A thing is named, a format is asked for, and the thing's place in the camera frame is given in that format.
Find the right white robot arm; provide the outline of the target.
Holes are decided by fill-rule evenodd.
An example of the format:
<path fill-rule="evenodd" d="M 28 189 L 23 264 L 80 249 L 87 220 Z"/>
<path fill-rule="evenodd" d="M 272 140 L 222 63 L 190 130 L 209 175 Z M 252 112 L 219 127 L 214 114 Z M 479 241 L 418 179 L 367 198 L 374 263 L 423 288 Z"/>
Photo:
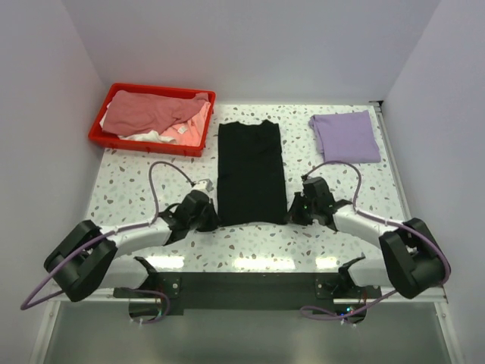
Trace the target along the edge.
<path fill-rule="evenodd" d="M 418 218 L 386 220 L 355 207 L 353 201 L 335 200 L 322 177 L 302 178 L 286 216 L 290 224 L 318 222 L 332 231 L 349 234 L 381 251 L 381 257 L 355 258 L 338 268 L 339 292 L 356 297 L 367 286 L 393 287 L 413 299 L 430 287 L 444 284 L 451 267 L 427 225 Z"/>

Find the black t shirt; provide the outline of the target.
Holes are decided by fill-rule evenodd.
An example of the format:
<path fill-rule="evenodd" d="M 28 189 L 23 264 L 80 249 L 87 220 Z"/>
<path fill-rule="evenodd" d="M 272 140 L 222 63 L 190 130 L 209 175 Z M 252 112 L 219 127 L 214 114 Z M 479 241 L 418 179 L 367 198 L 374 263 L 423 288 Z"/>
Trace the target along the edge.
<path fill-rule="evenodd" d="M 217 135 L 217 214 L 223 226 L 285 224 L 281 135 L 268 120 L 221 124 Z"/>

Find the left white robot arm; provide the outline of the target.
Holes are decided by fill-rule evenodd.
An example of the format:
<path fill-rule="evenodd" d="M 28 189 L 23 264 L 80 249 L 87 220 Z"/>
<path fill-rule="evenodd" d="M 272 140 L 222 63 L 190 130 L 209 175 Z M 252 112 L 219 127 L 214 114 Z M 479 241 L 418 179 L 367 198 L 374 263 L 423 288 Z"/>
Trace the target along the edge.
<path fill-rule="evenodd" d="M 191 190 L 174 208 L 159 212 L 152 223 L 101 227 L 81 221 L 46 258 L 44 268 L 72 302 L 99 288 L 128 287 L 139 297 L 150 297 L 157 288 L 151 266 L 139 258 L 130 264 L 120 258 L 171 245 L 190 231 L 213 231 L 218 226 L 213 199 L 204 191 Z"/>

